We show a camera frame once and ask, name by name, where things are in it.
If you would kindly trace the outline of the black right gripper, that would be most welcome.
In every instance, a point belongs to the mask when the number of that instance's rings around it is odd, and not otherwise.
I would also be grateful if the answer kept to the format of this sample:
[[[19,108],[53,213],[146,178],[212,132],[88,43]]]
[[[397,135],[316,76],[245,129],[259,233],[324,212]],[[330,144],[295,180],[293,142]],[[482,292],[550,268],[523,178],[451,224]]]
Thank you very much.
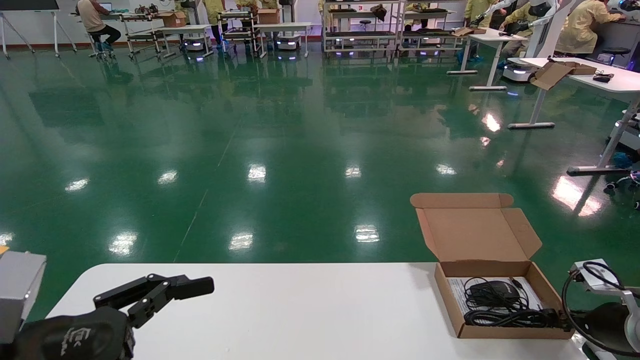
[[[574,330],[572,317],[581,330],[596,340],[595,345],[609,353],[631,353],[632,346],[626,335],[626,321],[630,312],[626,305],[609,301],[590,311],[559,313],[555,309],[543,309],[545,328],[562,328],[564,332]]]

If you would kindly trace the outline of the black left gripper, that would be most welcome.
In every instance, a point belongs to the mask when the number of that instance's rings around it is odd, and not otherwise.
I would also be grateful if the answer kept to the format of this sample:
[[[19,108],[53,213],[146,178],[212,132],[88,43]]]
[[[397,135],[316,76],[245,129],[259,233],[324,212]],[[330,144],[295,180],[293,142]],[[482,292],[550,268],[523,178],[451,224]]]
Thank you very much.
[[[96,310],[28,323],[13,343],[14,360],[132,360],[133,328],[144,326],[171,301],[215,291],[210,276],[151,273],[93,297]],[[116,309],[126,310],[128,316]]]

